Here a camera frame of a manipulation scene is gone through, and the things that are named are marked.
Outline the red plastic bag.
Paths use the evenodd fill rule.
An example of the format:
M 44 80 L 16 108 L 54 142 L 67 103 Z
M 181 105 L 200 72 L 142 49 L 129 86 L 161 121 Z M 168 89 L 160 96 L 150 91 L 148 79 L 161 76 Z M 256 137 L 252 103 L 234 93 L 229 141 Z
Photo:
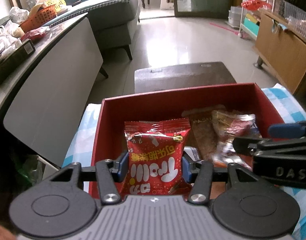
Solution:
M 241 6 L 249 11 L 257 11 L 261 8 L 272 9 L 272 5 L 263 0 L 246 0 L 241 3 Z

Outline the orange plastic basket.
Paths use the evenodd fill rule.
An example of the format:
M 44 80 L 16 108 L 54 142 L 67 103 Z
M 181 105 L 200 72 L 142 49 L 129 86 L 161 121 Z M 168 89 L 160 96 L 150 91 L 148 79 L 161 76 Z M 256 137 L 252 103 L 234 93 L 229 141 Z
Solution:
M 46 0 L 39 3 L 30 10 L 28 19 L 20 24 L 20 28 L 24 33 L 37 29 L 56 18 L 64 6 L 66 6 L 65 0 Z

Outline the white metal shelf rack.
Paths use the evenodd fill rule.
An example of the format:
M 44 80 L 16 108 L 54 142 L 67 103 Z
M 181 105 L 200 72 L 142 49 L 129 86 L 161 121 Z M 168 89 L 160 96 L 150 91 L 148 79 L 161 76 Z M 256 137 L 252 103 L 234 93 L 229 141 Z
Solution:
M 256 40 L 258 28 L 255 26 L 260 24 L 261 11 L 276 12 L 279 4 L 280 0 L 242 0 L 238 37 Z

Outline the black box on counter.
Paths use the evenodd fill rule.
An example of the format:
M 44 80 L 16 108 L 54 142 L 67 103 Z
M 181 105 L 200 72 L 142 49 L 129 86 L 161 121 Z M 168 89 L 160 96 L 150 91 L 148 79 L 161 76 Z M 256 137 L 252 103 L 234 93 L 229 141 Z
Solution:
M 29 39 L 24 40 L 24 43 L 11 53 L 5 59 L 0 61 L 0 85 L 24 62 L 33 52 L 35 46 Z

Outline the wooden cabinet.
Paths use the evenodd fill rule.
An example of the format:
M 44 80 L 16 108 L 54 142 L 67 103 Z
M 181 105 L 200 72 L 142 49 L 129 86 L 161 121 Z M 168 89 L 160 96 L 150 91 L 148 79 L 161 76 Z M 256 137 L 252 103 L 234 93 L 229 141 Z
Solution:
M 270 72 L 295 96 L 306 96 L 306 41 L 279 15 L 260 10 L 254 50 Z

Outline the red cardboard box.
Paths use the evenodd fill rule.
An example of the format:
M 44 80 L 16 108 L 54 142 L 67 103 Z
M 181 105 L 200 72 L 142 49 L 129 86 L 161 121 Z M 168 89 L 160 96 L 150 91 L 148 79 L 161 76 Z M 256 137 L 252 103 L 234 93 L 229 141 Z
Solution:
M 184 111 L 224 105 L 226 109 L 255 114 L 263 137 L 268 128 L 283 119 L 255 83 L 236 83 L 164 90 L 104 99 L 101 103 L 92 165 L 104 159 L 116 159 L 126 150 L 126 121 L 164 121 L 179 119 Z

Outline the silver brown snack packet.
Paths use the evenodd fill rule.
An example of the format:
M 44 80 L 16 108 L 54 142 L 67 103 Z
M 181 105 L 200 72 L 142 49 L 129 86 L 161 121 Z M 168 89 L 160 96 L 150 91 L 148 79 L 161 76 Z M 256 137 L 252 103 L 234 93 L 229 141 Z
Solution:
M 240 157 L 233 147 L 236 137 L 259 139 L 261 134 L 256 125 L 255 114 L 238 114 L 224 110 L 212 111 L 212 124 L 218 137 L 216 151 L 212 161 L 217 167 L 227 167 L 229 163 L 237 163 L 249 170 L 251 167 Z

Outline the white side table panel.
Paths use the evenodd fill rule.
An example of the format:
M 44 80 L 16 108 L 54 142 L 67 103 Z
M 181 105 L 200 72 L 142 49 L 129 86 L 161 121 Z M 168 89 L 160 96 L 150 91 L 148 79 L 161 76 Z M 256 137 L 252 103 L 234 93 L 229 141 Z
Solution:
M 86 17 L 56 29 L 59 35 L 29 71 L 3 125 L 23 146 L 61 166 L 103 59 Z

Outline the red spicy strip snack bag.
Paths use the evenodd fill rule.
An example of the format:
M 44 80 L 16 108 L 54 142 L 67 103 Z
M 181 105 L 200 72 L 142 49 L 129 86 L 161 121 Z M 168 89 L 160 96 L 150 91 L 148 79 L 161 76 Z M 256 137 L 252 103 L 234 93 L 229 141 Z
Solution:
M 191 129 L 188 118 L 164 121 L 126 121 L 124 134 L 127 138 L 134 134 L 171 134 L 172 136 L 189 132 Z

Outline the blue white checkered tablecloth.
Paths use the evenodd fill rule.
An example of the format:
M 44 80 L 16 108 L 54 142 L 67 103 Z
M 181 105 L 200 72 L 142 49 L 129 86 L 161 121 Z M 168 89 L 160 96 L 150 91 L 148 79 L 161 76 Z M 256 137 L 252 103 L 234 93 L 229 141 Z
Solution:
M 281 84 L 276 83 L 272 88 L 263 88 L 262 91 L 273 104 L 285 123 L 306 120 L 306 112 L 291 93 Z M 73 137 L 65 156 L 62 167 L 72 162 L 80 162 L 83 167 L 91 166 L 94 137 L 101 110 L 100 104 L 90 103 L 82 116 L 80 125 Z M 298 202 L 300 206 L 300 219 L 292 237 L 306 239 L 306 190 L 293 187 L 282 187 Z

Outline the grey sofa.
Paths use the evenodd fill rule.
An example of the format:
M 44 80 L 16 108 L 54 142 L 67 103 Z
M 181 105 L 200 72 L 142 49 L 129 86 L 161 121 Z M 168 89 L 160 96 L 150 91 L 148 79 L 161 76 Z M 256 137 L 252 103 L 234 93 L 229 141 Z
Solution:
M 122 48 L 132 60 L 131 44 L 142 0 L 65 0 L 74 12 L 86 12 L 101 51 Z

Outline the clear brown jerky packet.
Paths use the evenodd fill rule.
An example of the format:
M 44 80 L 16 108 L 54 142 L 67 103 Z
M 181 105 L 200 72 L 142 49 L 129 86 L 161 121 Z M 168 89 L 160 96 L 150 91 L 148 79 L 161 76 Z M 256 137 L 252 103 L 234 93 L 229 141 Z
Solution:
M 182 112 L 182 117 L 189 119 L 191 127 L 187 146 L 197 148 L 199 158 L 202 160 L 211 161 L 212 155 L 216 152 L 218 136 L 213 128 L 212 111 L 217 110 L 226 110 L 226 108 L 224 105 L 215 105 Z

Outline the red cola candy bag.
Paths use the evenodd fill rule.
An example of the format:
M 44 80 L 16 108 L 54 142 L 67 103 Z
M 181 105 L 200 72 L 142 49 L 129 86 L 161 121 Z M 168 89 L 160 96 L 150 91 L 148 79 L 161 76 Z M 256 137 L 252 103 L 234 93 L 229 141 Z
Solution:
M 182 177 L 182 155 L 189 132 L 126 132 L 129 166 L 120 193 L 188 194 L 192 186 Z

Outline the dark grey stool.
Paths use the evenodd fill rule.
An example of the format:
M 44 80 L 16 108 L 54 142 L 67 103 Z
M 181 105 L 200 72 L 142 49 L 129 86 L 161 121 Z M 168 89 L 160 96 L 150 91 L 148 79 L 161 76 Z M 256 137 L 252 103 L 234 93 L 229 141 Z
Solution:
M 135 71 L 135 93 L 236 83 L 223 62 L 179 64 Z

